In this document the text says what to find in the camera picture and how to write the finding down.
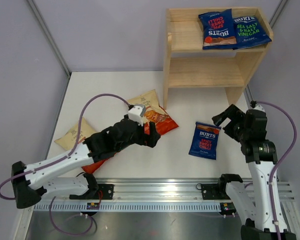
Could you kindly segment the blue Burts chilli bag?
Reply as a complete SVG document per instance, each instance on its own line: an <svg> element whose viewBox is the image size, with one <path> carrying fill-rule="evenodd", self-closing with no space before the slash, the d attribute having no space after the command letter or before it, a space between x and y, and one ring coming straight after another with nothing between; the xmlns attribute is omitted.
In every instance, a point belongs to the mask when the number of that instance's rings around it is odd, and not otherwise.
<svg viewBox="0 0 300 240"><path fill-rule="evenodd" d="M210 160L217 159L217 145L221 128L197 121L188 154Z"/></svg>
<svg viewBox="0 0 300 240"><path fill-rule="evenodd" d="M203 50L233 49L237 44L232 9L198 15L203 26Z"/></svg>

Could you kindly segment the blue Burts sea salt bag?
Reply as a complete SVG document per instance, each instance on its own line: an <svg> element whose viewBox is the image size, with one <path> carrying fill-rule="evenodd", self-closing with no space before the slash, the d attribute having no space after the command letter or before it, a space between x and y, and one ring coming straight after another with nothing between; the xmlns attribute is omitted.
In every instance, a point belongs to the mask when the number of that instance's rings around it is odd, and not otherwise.
<svg viewBox="0 0 300 240"><path fill-rule="evenodd" d="M236 32L234 50L252 48L272 41L254 15L236 17L233 24Z"/></svg>

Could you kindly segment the cream orange cassava chips bag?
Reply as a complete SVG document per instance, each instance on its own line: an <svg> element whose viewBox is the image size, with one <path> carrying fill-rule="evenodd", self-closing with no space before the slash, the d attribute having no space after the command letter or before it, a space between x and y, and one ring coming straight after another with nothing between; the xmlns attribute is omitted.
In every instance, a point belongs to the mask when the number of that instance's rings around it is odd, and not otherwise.
<svg viewBox="0 0 300 240"><path fill-rule="evenodd" d="M150 122L155 123L156 131L161 136L179 127L170 115L160 106L155 89L131 98L127 102L131 105L141 104L145 106L146 110L142 120L144 123L144 132L146 134L150 133Z"/></svg>

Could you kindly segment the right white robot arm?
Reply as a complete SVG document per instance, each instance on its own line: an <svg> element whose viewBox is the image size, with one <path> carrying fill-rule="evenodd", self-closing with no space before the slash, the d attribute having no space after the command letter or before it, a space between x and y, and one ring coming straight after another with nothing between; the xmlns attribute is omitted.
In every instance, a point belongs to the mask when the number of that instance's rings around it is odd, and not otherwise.
<svg viewBox="0 0 300 240"><path fill-rule="evenodd" d="M224 133L241 145L252 177L254 200L248 196L243 180L237 174L223 174L219 178L217 193L230 198L241 220L240 236L243 240L295 240L281 211L277 168L279 165L275 144L266 138L267 115L256 101L243 112L231 104L212 118L216 126L226 119Z"/></svg>

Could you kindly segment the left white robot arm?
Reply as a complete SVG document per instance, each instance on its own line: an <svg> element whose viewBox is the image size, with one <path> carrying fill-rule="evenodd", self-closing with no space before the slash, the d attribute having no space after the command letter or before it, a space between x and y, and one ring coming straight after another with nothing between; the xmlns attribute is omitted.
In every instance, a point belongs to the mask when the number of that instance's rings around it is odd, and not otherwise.
<svg viewBox="0 0 300 240"><path fill-rule="evenodd" d="M160 137L154 122L149 123L149 133L145 133L144 126L125 117L113 126L92 134L77 144L75 150L28 165L18 161L11 167L16 207L25 209L40 202L42 197L51 196L93 199L98 194L99 186L92 174L72 178L61 176L76 168L112 158L133 144L153 148Z"/></svg>

